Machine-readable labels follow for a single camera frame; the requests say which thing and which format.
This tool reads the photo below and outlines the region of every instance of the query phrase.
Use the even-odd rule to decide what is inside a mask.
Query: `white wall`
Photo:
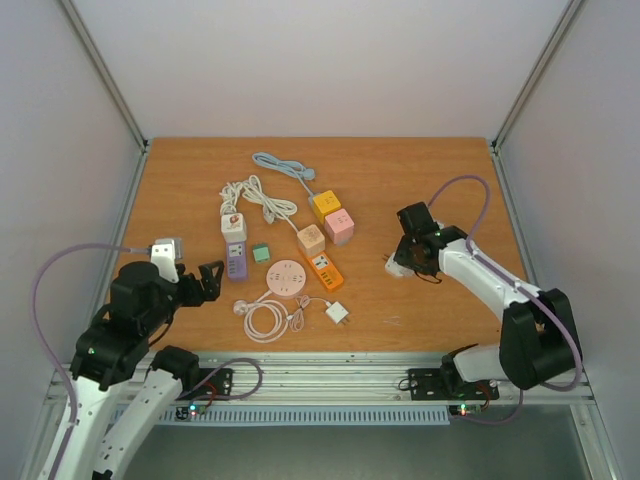
[[[51,379],[28,321],[36,268],[55,251],[109,240],[137,148],[51,0],[0,15],[0,476],[18,478]],[[78,254],[42,283],[39,311],[69,361],[103,254]]]
[[[76,0],[144,133],[496,135],[566,0]]]
[[[640,478],[640,2],[587,2],[504,148],[534,266],[573,303],[624,478]]]

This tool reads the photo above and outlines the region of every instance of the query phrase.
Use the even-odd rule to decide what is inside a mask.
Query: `power cord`
[[[259,167],[275,170],[276,172],[297,178],[310,196],[313,197],[315,195],[306,183],[306,180],[313,180],[316,178],[316,172],[313,168],[307,168],[302,163],[295,160],[280,160],[266,152],[254,153],[252,158],[254,163]]]
[[[256,343],[271,343],[278,340],[285,334],[287,329],[292,332],[299,332],[304,328],[304,309],[309,306],[313,300],[321,300],[327,308],[331,307],[331,302],[319,297],[309,297],[303,295],[296,298],[298,308],[293,314],[290,314],[281,302],[266,298],[273,292],[267,292],[258,298],[255,302],[247,303],[244,300],[238,300],[233,304],[233,313],[236,315],[244,315],[244,333]],[[260,308],[266,308],[273,314],[275,320],[273,328],[268,332],[259,331],[253,324],[253,314]]]
[[[220,192],[222,197],[222,205],[220,205],[220,216],[231,213],[238,213],[236,205],[242,189],[244,188],[243,182],[232,182],[227,185]]]
[[[276,219],[285,220],[298,232],[298,227],[289,219],[298,211],[295,203],[289,200],[271,198],[262,191],[262,184],[256,175],[251,175],[248,180],[242,182],[242,197],[251,203],[262,205],[262,215],[267,223],[271,224]]]
[[[176,400],[180,400],[181,398],[186,397],[190,393],[195,392],[202,385],[206,384],[211,379],[211,377],[217,374],[220,370],[222,370],[223,368],[227,368],[229,365],[234,365],[236,363],[248,363],[249,365],[254,367],[256,369],[256,373],[258,374],[258,381],[254,385],[254,387],[246,393],[239,393],[236,395],[216,395],[216,399],[217,400],[243,400],[247,397],[250,397],[251,395],[256,393],[258,390],[260,390],[260,387],[262,386],[262,381],[264,380],[264,372],[262,371],[262,368],[260,368],[260,363],[258,360],[254,360],[253,358],[247,358],[247,357],[238,357],[238,358],[232,358],[231,360],[224,362],[221,365],[218,365],[214,370],[209,372],[209,374],[206,377],[200,380],[191,390],[182,392],[180,396],[176,398]]]

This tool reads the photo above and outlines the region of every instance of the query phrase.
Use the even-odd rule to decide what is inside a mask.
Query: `robotic arm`
[[[176,264],[182,255],[180,239],[157,240],[150,252],[150,261],[120,269],[111,283],[110,302],[78,338],[71,362],[77,420],[73,428],[65,423],[74,407],[69,401],[40,478],[121,476],[157,420],[156,413],[196,384],[198,357],[165,348],[154,358],[141,392],[103,439],[127,381],[149,352],[150,337],[161,326],[168,328],[180,307],[199,307],[220,295],[222,261],[198,267],[198,280]]]
[[[581,358],[564,293],[542,291],[518,279],[467,241],[461,229],[434,221],[423,202],[400,210],[398,218],[404,235],[396,263],[421,274],[443,272],[455,278],[502,321],[499,346],[465,347],[443,358],[441,373],[452,397],[465,385],[487,379],[508,379],[527,390],[575,367],[567,339],[537,305],[540,302],[555,314]]]

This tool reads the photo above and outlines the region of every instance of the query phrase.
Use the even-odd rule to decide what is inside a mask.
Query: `round power strip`
[[[285,300],[297,296],[307,281],[307,274],[298,262],[280,260],[267,272],[267,286],[274,295]]]

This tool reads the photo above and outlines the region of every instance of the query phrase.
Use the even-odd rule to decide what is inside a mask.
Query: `wooden tabletop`
[[[494,260],[523,276],[520,257],[484,139],[477,138],[160,138],[151,153],[129,221],[126,246],[145,246],[155,238],[183,238],[188,271],[225,259],[220,233],[219,192],[229,181],[260,177],[269,196],[294,201],[292,219],[299,228],[317,223],[307,195],[297,180],[253,164],[251,155],[264,151],[296,159],[316,170],[316,192],[333,190],[355,221],[351,241],[337,247],[327,240],[327,253],[345,277],[328,294],[309,270],[296,247],[295,232],[283,221],[268,225],[258,205],[240,200],[248,222],[248,247],[267,243],[272,261],[249,260],[249,281],[223,281],[220,298],[200,308],[180,309],[158,348],[171,344],[193,351],[435,351],[471,343],[495,343],[499,321],[456,281],[440,285],[419,278],[391,277],[384,255],[395,250],[402,230],[396,212],[427,201],[450,178],[475,173],[491,185],[491,206],[477,234],[479,246]],[[484,199],[471,181],[453,185],[433,207],[434,218],[468,231]],[[131,255],[120,259],[128,262]],[[244,334],[243,320],[232,312],[238,299],[256,300],[266,290],[265,275],[273,261],[293,259],[307,270],[303,293],[340,301],[351,313],[349,324],[335,326],[324,305],[305,310],[301,332],[288,331],[262,345]],[[291,312],[293,300],[284,301]],[[271,314],[255,314],[255,324],[271,329]]]

